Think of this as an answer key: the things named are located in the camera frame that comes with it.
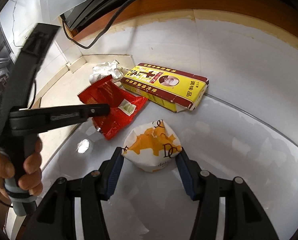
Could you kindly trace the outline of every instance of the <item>paper food wrapper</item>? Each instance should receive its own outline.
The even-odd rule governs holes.
[[[122,149],[122,156],[144,171],[161,170],[182,148],[175,132],[163,120],[132,129]]]
[[[101,64],[97,64],[92,68],[93,73],[89,77],[89,82],[94,84],[98,80],[112,75],[113,81],[121,78],[123,76],[122,67],[118,67],[119,62],[114,60],[112,63],[103,62]]]

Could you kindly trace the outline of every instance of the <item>cardboard box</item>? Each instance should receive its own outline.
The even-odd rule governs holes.
[[[126,90],[173,112],[195,109],[209,84],[206,77],[145,63],[135,66],[120,82]]]

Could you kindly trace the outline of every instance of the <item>gray handle grip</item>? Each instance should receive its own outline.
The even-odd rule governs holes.
[[[15,167],[15,176],[5,179],[5,189],[17,216],[32,214],[37,207],[35,202],[37,197],[18,186],[18,179],[25,174],[23,162],[34,153],[36,141],[37,135],[31,134],[5,141],[3,147],[0,148],[0,153],[8,157]]]

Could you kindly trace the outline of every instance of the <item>red snack wrapper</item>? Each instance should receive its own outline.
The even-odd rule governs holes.
[[[134,116],[148,100],[136,97],[111,82],[112,76],[98,80],[82,91],[78,97],[84,104],[109,104],[108,116],[93,117],[95,126],[100,127],[107,140],[131,123]]]

